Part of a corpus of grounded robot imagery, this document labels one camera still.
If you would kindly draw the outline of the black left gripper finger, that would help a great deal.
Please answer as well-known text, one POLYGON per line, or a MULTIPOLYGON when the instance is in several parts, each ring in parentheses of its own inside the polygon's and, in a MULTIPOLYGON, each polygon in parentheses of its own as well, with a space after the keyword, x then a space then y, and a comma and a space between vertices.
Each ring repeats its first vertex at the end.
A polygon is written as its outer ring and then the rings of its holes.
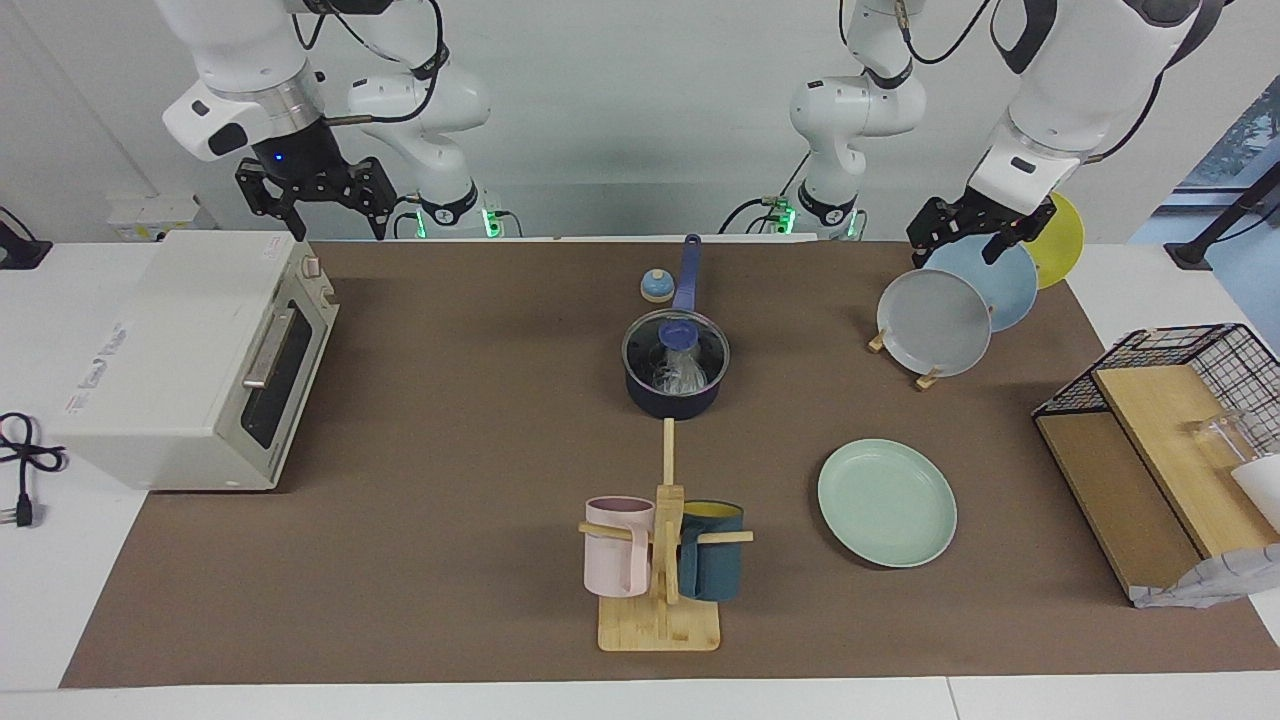
POLYGON ((951 242, 951 205, 941 197, 932 197, 908 224, 911 263, 919 269, 932 254, 951 242))
POLYGON ((984 263, 992 266, 1007 250, 1036 241, 1056 211, 1055 201, 1044 199, 1030 215, 1004 223, 984 246, 984 263))

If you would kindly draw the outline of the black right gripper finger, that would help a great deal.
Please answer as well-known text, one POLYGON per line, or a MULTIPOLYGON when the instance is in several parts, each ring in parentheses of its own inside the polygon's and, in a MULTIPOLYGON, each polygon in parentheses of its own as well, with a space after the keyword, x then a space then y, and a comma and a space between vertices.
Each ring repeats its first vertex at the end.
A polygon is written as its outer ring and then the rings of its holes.
POLYGON ((399 195, 378 158, 365 158, 349 167, 349 208, 369 223, 375 241, 387 237, 387 225, 399 204, 399 195))
POLYGON ((268 173, 260 161, 241 161, 236 169, 236 182, 255 215, 283 222, 294 241, 305 241, 306 224, 294 209, 293 190, 287 190, 280 196, 271 195, 268 190, 268 173))

